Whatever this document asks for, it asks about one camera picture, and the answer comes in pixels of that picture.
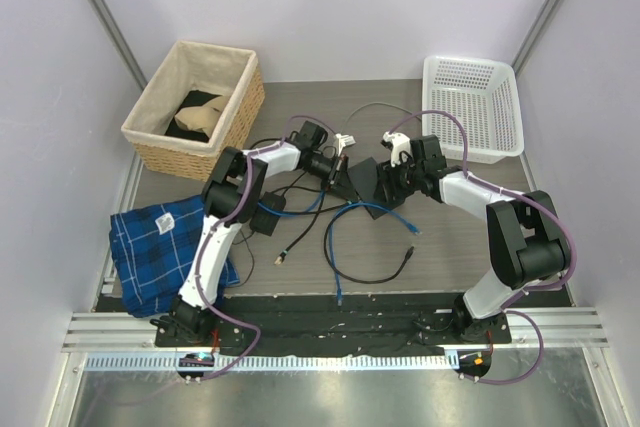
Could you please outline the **black network switch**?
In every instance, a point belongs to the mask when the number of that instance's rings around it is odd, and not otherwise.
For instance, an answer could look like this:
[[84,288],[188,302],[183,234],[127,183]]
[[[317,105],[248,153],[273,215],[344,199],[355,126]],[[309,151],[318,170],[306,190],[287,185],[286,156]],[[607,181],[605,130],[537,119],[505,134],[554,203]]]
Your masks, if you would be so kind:
[[383,192],[378,176],[378,162],[369,157],[348,168],[350,182],[363,207],[374,220],[396,208]]

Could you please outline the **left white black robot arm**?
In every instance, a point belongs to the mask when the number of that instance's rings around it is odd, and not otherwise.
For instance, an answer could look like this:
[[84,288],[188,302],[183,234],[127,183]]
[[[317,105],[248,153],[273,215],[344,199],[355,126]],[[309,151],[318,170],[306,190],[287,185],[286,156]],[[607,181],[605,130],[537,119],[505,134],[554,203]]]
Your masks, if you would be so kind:
[[215,320],[211,307],[219,296],[219,281],[233,241],[242,227],[268,212],[259,206],[264,181],[300,170],[321,181],[326,190],[336,188],[349,196],[345,149],[356,144],[353,136],[329,133],[311,119],[290,135],[248,150],[226,147],[202,191],[204,220],[189,274],[171,301],[160,327],[173,338],[193,346],[205,344]]

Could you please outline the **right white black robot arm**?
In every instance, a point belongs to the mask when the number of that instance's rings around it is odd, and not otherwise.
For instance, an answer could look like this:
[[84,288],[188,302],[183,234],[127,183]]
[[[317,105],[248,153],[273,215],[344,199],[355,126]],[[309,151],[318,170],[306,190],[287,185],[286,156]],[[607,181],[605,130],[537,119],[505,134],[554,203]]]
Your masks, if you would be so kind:
[[420,192],[486,223],[489,271],[454,301],[451,327],[460,340],[477,340],[506,306],[574,267],[569,236],[547,193],[508,191],[449,167],[434,135],[411,139],[386,132],[382,145],[390,159],[377,166],[376,188],[386,202],[396,206]]

